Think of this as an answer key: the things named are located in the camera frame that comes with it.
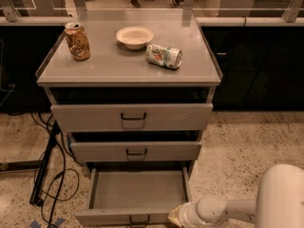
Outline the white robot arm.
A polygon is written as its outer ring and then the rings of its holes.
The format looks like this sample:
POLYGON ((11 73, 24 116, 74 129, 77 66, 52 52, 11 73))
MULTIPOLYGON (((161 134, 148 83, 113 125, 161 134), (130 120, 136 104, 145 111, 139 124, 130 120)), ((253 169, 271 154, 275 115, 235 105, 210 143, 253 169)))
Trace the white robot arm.
POLYGON ((269 168, 255 199, 201 198, 173 209, 168 219, 180 228, 206 228, 229 219, 255 228, 304 228, 304 170, 289 164, 269 168))

